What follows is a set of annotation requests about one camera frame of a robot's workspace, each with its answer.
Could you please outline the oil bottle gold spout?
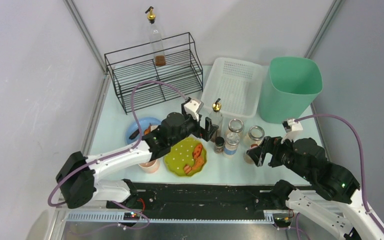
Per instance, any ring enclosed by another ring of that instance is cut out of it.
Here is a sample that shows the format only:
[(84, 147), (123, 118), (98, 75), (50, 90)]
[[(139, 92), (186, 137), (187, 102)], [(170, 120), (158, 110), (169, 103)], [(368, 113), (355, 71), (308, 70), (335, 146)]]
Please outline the oil bottle gold spout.
[(220, 137), (222, 134), (222, 128), (223, 128), (223, 121), (224, 117), (221, 113), (221, 99), (218, 98), (213, 104), (212, 104), (212, 112), (209, 115), (209, 118), (211, 119), (211, 122), (214, 126), (217, 126), (217, 130), (211, 137), (211, 141), (214, 143), (217, 137)]
[(157, 67), (163, 67), (166, 65), (166, 56), (164, 52), (162, 34), (156, 23), (154, 8), (150, 6), (145, 11), (145, 14), (149, 22), (148, 38), (152, 47), (155, 65)]

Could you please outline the blue label spice jar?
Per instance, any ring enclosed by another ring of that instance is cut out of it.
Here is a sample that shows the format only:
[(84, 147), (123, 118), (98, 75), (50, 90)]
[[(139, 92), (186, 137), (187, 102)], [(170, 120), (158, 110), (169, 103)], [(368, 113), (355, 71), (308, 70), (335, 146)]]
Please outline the blue label spice jar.
[(232, 157), (237, 152), (240, 140), (240, 135), (236, 132), (226, 134), (223, 155), (227, 158)]

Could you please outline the pink lid spice bottle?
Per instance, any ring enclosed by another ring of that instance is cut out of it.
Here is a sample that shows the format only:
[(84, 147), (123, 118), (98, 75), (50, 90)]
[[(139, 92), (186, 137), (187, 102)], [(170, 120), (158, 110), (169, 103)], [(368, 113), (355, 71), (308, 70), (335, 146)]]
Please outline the pink lid spice bottle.
[(251, 150), (251, 149), (253, 149), (253, 148), (256, 148), (256, 147), (258, 147), (259, 145), (258, 144), (252, 144), (252, 145), (250, 145), (250, 147), (244, 152), (244, 155), (243, 155), (243, 158), (244, 158), (244, 161), (246, 162), (246, 163), (248, 163), (248, 164), (254, 164), (254, 161), (252, 160), (252, 158), (247, 154), (247, 151), (248, 150)]

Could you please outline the glass jar beige powder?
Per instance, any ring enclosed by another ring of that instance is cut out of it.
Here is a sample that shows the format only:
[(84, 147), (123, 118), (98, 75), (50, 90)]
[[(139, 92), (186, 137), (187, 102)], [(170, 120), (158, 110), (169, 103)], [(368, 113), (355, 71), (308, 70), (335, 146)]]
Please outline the glass jar beige powder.
[(231, 119), (227, 124), (227, 130), (225, 131), (225, 135), (228, 134), (236, 134), (239, 136), (239, 138), (242, 137), (243, 131), (244, 131), (245, 125), (244, 122), (240, 119), (234, 118)]

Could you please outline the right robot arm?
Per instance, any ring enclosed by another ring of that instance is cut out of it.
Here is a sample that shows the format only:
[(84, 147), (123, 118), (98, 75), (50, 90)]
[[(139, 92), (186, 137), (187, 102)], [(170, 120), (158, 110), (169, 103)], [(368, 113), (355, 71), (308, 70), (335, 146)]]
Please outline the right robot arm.
[(384, 224), (378, 216), (371, 218), (366, 213), (358, 180), (345, 167), (328, 161), (324, 148), (314, 139), (267, 136), (245, 154), (258, 167), (271, 154), (270, 167), (285, 166), (302, 177), (320, 197), (336, 204), (342, 215), (308, 199), (286, 180), (279, 180), (270, 192), (282, 206), (306, 216), (338, 240), (384, 240)]

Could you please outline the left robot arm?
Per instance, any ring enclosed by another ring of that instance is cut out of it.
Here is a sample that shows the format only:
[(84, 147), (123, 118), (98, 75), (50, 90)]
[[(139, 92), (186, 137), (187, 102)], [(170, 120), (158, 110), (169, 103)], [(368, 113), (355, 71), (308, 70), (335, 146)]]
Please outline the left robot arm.
[(63, 203), (69, 209), (82, 207), (90, 201), (122, 203), (132, 194), (131, 184), (126, 179), (107, 180), (107, 176), (162, 158), (190, 135), (209, 141), (218, 128), (209, 117), (201, 127), (190, 114), (172, 112), (150, 133), (130, 145), (98, 155), (84, 156), (81, 151), (74, 152), (55, 177)]

